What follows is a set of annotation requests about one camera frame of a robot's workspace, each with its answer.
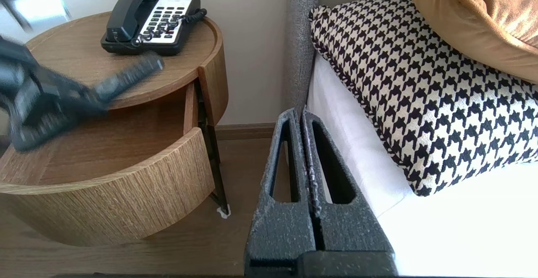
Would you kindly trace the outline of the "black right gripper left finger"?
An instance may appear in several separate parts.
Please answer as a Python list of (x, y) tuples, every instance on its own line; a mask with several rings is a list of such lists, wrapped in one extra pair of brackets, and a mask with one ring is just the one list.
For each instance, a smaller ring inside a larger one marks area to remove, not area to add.
[[(291, 202), (274, 199), (281, 145), (287, 144)], [(275, 125), (258, 206), (246, 243), (247, 270), (296, 270), (297, 259), (316, 248), (303, 141), (295, 109), (282, 112)]]

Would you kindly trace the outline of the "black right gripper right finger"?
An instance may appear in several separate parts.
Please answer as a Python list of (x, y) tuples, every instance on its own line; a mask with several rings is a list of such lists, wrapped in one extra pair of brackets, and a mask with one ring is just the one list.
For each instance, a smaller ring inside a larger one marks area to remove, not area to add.
[(392, 252), (393, 248), (323, 121), (303, 111), (314, 234), (325, 251)]

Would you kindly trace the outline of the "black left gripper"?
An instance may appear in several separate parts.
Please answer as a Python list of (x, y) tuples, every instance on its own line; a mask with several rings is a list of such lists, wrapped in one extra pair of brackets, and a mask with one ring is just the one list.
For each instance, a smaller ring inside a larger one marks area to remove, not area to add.
[(109, 104), (96, 88), (55, 71), (17, 73), (8, 85), (11, 145), (19, 152), (37, 149), (83, 121), (105, 115)]

